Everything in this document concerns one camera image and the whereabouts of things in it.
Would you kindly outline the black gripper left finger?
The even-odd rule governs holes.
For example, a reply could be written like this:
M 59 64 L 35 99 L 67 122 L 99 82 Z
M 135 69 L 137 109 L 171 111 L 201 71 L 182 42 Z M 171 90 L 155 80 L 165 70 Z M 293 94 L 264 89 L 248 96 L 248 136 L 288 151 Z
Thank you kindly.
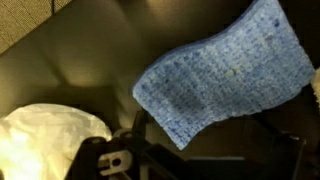
M 110 141 L 99 136 L 85 139 L 65 180 L 140 180 L 140 160 L 148 112 L 136 113 L 131 129 L 119 129 Z

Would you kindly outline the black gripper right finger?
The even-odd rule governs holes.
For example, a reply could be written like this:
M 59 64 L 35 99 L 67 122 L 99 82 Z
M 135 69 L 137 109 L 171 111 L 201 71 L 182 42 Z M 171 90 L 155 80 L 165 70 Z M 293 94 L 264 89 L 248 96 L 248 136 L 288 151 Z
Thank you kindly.
M 270 159 L 259 180 L 296 180 L 306 140 L 279 130 L 261 114 L 255 114 L 254 119 L 274 136 Z

